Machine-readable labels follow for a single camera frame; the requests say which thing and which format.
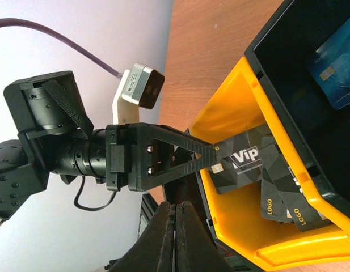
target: cable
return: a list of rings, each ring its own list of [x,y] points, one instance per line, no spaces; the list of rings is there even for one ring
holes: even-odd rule
[[[27,20],[22,20],[22,19],[16,19],[16,18],[3,18],[0,19],[0,28],[2,27],[26,27],[30,29],[34,29],[37,31],[40,31],[42,33],[45,33],[49,36],[54,37],[55,39],[61,41],[62,43],[70,46],[74,50],[78,51],[80,54],[84,55],[91,61],[95,62],[97,65],[99,65],[101,68],[106,70],[107,72],[111,73],[114,75],[116,78],[121,79],[122,73],[118,72],[117,70],[113,69],[103,61],[101,61],[99,58],[82,48],[80,45],[74,43],[73,41],[69,40],[62,34],[44,26],[41,24],[34,23],[32,21],[27,21]]]
[[[117,194],[117,192],[113,192],[112,195],[111,195],[111,197],[110,197],[110,199],[109,199],[109,201],[108,201],[108,203],[105,204],[104,206],[101,206],[101,207],[98,207],[98,208],[84,207],[84,206],[82,206],[82,205],[79,204],[79,197],[80,197],[80,195],[81,195],[82,192],[83,192],[84,183],[85,183],[85,176],[83,176],[82,184],[80,185],[80,188],[79,188],[79,190],[78,190],[78,193],[77,193],[77,195],[76,195],[75,198],[74,198],[74,206],[75,206],[76,208],[81,209],[81,210],[84,210],[84,211],[100,211],[100,210],[106,208],[110,203],[112,203],[113,200],[114,200],[114,198],[115,198],[115,196],[116,196],[116,194]]]

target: bolt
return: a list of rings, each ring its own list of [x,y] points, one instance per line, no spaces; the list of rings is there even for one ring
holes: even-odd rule
[[[152,153],[153,152],[153,146],[148,146],[147,147],[147,152]]]
[[[152,175],[154,172],[154,168],[153,167],[149,167],[148,168],[148,174]]]

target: purple cable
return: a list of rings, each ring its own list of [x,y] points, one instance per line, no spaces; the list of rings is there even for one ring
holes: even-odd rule
[[[80,54],[84,55],[85,57],[87,57],[91,61],[95,62],[97,65],[99,65],[105,71],[114,75],[116,78],[121,79],[121,77],[123,75],[122,73],[113,69],[112,67],[110,67],[109,65],[107,65],[106,63],[104,63],[103,61],[98,59],[96,56],[94,56],[93,54],[91,54],[90,52],[88,52],[87,50],[82,48],[80,45],[74,43],[73,41],[71,41],[68,38],[66,38],[65,36],[63,36],[62,34],[56,32],[56,31],[54,31],[54,30],[52,30],[44,25],[37,24],[37,23],[34,23],[32,21],[22,20],[22,19],[3,18],[3,19],[0,19],[0,28],[1,27],[27,27],[27,28],[31,28],[31,29],[40,31],[40,32],[45,33],[49,36],[52,36],[55,39],[70,46],[74,50],[78,51]]]

